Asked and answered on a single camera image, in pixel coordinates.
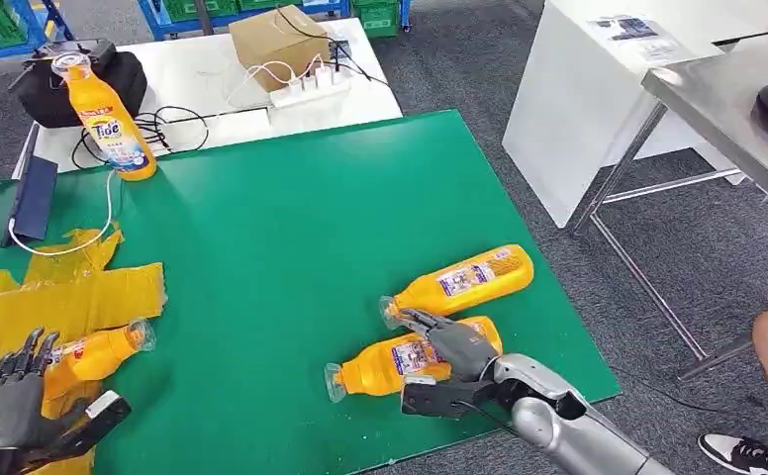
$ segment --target yellow plastic sheet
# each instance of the yellow plastic sheet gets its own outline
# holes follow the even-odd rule
[[[38,250],[68,249],[97,234],[97,230],[74,230],[65,235],[70,238],[68,243]],[[0,357],[18,349],[36,327],[44,327],[47,333],[60,332],[60,344],[99,329],[161,314],[166,299],[161,263],[104,270],[122,241],[122,233],[116,227],[106,239],[76,252],[60,256],[33,254],[22,285],[14,281],[10,272],[0,270]],[[100,390],[97,381],[81,385],[44,403],[43,414],[54,419],[68,410],[76,398],[93,400]],[[86,474],[91,461],[92,451],[35,473]]]

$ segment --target green cutting mat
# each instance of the green cutting mat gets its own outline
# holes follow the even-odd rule
[[[106,174],[59,176],[49,242],[101,225]],[[0,184],[0,234],[13,191]],[[337,474],[493,429],[403,416],[398,396],[334,405],[323,366],[396,334],[382,294],[508,242],[534,281],[460,316],[490,316],[507,352],[591,401],[620,389],[456,112],[183,153],[114,195],[126,241],[110,266],[162,261],[169,300],[157,349],[109,382],[134,412],[96,475]],[[18,278],[27,260],[0,251]]]

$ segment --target bottle label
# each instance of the bottle label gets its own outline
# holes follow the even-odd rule
[[[82,111],[84,121],[93,140],[107,156],[107,161],[118,171],[134,171],[148,164],[137,138],[125,131],[125,125],[109,116],[112,108]]]
[[[454,270],[445,272],[436,278],[442,292],[448,297],[461,294],[470,288],[485,284],[499,275],[504,275],[521,267],[521,261],[507,248],[501,248],[489,259],[472,262]]]
[[[465,325],[470,326],[480,334],[484,334],[483,327],[479,324]],[[396,370],[398,370],[399,374],[402,376],[422,371],[434,363],[445,362],[426,339],[393,346],[392,353],[393,362],[396,363]]]
[[[61,345],[51,351],[51,362],[49,364],[58,364],[66,355],[71,354],[75,359],[81,359],[84,355],[84,340],[74,341]]]

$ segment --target sneaker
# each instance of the sneaker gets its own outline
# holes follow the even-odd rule
[[[699,437],[699,448],[728,470],[749,475],[768,475],[768,446],[753,438],[709,433]]]

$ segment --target white cable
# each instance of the white cable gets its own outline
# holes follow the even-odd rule
[[[11,218],[8,220],[8,234],[11,235],[11,239],[14,240],[14,242],[21,248],[27,250],[28,252],[32,254],[37,255],[45,255],[45,256],[53,256],[53,255],[63,255],[63,254],[69,254],[70,252],[75,252],[76,250],[83,249],[84,247],[92,244],[98,238],[100,238],[105,231],[110,227],[110,222],[113,219],[113,200],[110,197],[110,180],[113,178],[113,175],[116,174],[116,170],[110,170],[110,173],[107,175],[107,183],[105,184],[104,188],[107,191],[107,223],[104,224],[104,227],[101,229],[101,231],[98,233],[96,237],[93,239],[85,242],[82,245],[77,245],[76,247],[73,247],[72,249],[67,250],[60,250],[58,252],[40,252],[39,250],[34,250],[27,245],[20,242],[20,239],[17,237],[17,235],[14,234],[14,224],[17,222],[15,218]]]
[[[238,92],[238,91],[239,91],[239,89],[241,89],[241,87],[242,87],[242,86],[244,86],[245,84],[247,84],[247,82],[248,82],[250,79],[252,79],[252,78],[253,78],[253,77],[254,77],[254,76],[255,76],[255,75],[258,73],[258,71],[260,71],[260,70],[264,70],[264,71],[266,71],[268,74],[270,74],[270,76],[271,76],[271,77],[273,77],[273,79],[276,79],[276,82],[281,82],[282,84],[288,85],[288,84],[290,84],[291,82],[293,82],[294,80],[296,80],[296,79],[299,79],[299,78],[303,77],[303,76],[304,76],[304,75],[306,75],[306,74],[307,74],[309,71],[311,71],[311,67],[314,65],[314,61],[319,61],[319,62],[320,62],[320,66],[322,66],[322,65],[324,65],[324,64],[325,64],[325,63],[323,62],[323,57],[322,57],[322,56],[321,56],[319,53],[317,53],[317,54],[316,54],[314,57],[312,57],[312,58],[311,58],[311,61],[308,63],[308,67],[307,67],[307,68],[306,68],[306,69],[305,69],[303,72],[301,72],[299,75],[297,75],[297,74],[294,72],[294,68],[293,68],[293,67],[291,67],[291,65],[290,65],[290,64],[288,64],[287,62],[284,62],[284,61],[267,61],[267,62],[265,62],[265,63],[263,63],[263,64],[257,64],[257,65],[255,65],[255,66],[251,66],[251,67],[248,67],[248,68],[246,68],[246,69],[244,70],[244,72],[245,72],[245,77],[244,77],[244,80],[242,80],[242,81],[239,83],[239,85],[238,85],[238,86],[236,86],[236,88],[235,88],[235,89],[233,89],[233,90],[230,92],[230,94],[228,94],[228,95],[227,95],[227,98],[225,99],[225,102],[227,102],[227,105],[228,105],[228,106],[230,106],[230,107],[236,107],[235,105],[233,105],[233,104],[230,102],[230,99],[232,99],[232,98],[233,98],[233,96],[236,94],[236,92]],[[286,81],[286,80],[284,80],[284,79],[279,79],[278,77],[276,77],[276,74],[274,74],[274,73],[273,73],[273,71],[271,71],[271,70],[270,70],[270,69],[267,67],[267,66],[268,66],[268,65],[270,65],[270,64],[280,64],[280,65],[283,65],[283,66],[287,67],[287,68],[288,68],[288,70],[289,70],[289,71],[291,71],[291,78],[290,78],[290,79],[288,79],[287,81]]]

